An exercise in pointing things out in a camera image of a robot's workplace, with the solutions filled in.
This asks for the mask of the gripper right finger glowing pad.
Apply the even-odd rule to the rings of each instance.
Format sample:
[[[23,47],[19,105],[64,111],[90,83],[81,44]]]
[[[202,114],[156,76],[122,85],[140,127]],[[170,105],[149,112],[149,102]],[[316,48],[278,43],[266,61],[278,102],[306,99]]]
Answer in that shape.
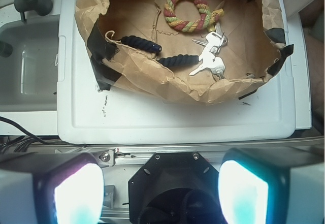
[[[324,148],[232,148],[218,193],[228,223],[324,223]]]

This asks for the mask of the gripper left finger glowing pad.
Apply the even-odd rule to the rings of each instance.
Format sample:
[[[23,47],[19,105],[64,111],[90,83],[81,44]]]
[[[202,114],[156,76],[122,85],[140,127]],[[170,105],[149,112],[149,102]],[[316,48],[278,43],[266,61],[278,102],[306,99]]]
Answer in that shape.
[[[1,223],[98,223],[103,199],[90,153],[1,155]]]

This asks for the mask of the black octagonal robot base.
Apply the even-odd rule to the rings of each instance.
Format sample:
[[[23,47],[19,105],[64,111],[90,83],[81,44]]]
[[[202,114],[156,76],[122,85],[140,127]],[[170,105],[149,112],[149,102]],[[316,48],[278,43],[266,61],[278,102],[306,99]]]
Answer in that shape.
[[[197,152],[156,153],[128,181],[131,223],[222,223],[218,171]]]

